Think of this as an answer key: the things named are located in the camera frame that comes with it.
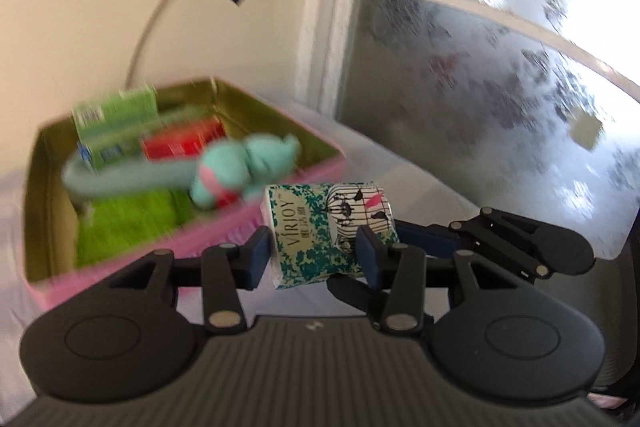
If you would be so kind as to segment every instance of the metal screw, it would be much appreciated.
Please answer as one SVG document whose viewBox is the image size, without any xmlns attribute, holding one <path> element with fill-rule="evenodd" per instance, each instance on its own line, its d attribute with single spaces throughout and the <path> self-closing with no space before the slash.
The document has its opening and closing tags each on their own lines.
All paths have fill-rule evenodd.
<svg viewBox="0 0 640 427">
<path fill-rule="evenodd" d="M 309 331 L 318 331 L 324 328 L 324 324 L 320 321 L 312 321 L 306 324 L 305 328 Z"/>
<path fill-rule="evenodd" d="M 415 317 L 411 315 L 407 315 L 406 313 L 397 313 L 395 315 L 389 315 L 386 318 L 386 325 L 389 329 L 394 331 L 408 331 L 413 330 L 417 325 L 418 321 Z"/>
<path fill-rule="evenodd" d="M 242 321 L 242 317 L 232 311 L 215 312 L 209 315 L 209 324 L 215 328 L 233 328 Z"/>
</svg>

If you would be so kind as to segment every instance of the red package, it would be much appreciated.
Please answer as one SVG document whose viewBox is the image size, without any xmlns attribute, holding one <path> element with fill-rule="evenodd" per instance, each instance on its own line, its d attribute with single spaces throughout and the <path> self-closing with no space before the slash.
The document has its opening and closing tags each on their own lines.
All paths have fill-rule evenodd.
<svg viewBox="0 0 640 427">
<path fill-rule="evenodd" d="M 207 143 L 225 137 L 217 118 L 173 126 L 142 140 L 145 156 L 153 160 L 199 156 Z"/>
</svg>

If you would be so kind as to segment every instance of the wall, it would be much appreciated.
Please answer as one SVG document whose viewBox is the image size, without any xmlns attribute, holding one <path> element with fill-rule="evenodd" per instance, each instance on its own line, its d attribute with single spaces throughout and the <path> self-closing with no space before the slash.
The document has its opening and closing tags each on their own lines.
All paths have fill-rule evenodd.
<svg viewBox="0 0 640 427">
<path fill-rule="evenodd" d="M 158 0 L 0 0 L 0 172 L 28 162 L 44 121 L 118 89 Z M 136 84 L 216 74 L 288 89 L 303 0 L 172 0 Z"/>
</svg>

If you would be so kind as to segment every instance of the table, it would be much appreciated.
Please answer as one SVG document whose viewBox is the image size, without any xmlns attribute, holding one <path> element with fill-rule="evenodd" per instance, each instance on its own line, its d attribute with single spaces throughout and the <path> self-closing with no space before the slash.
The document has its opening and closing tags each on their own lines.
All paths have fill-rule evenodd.
<svg viewBox="0 0 640 427">
<path fill-rule="evenodd" d="M 385 188 L 394 217 L 420 225 L 448 225 L 468 219 L 478 208 L 434 176 L 394 155 L 335 121 L 318 113 L 269 96 L 279 108 L 333 139 L 345 152 L 344 181 L 375 181 Z M 0 422 L 5 423 L 30 400 L 33 391 L 18 360 L 18 344 L 24 328 L 40 313 L 20 279 L 22 256 L 21 201 L 24 172 L 0 178 Z M 353 308 L 337 301 L 326 285 L 315 284 L 275 290 L 268 274 L 252 292 L 240 291 L 247 320 L 256 315 L 355 315 Z M 192 322 L 202 323 L 201 297 L 197 291 L 180 295 L 178 311 Z M 427 291 L 425 309 L 436 317 L 448 309 L 446 290 Z"/>
</svg>

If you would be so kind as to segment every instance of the white cord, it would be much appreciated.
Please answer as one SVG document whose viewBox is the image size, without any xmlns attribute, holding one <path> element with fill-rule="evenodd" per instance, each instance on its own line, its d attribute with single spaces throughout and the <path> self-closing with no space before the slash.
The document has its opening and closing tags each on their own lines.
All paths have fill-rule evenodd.
<svg viewBox="0 0 640 427">
<path fill-rule="evenodd" d="M 158 2 L 158 6 L 149 17 L 149 20 L 146 22 L 144 30 L 142 30 L 142 35 L 138 39 L 135 49 L 133 50 L 133 55 L 131 56 L 131 61 L 129 62 L 129 70 L 127 71 L 127 77 L 124 82 L 124 89 L 131 89 L 134 83 L 134 74 L 136 73 L 136 68 L 138 66 L 138 61 L 140 60 L 140 56 L 142 55 L 142 50 L 145 47 L 146 41 L 148 40 L 149 34 L 152 29 L 158 22 L 158 19 L 162 15 L 162 12 L 169 4 L 170 0 L 160 0 Z"/>
</svg>

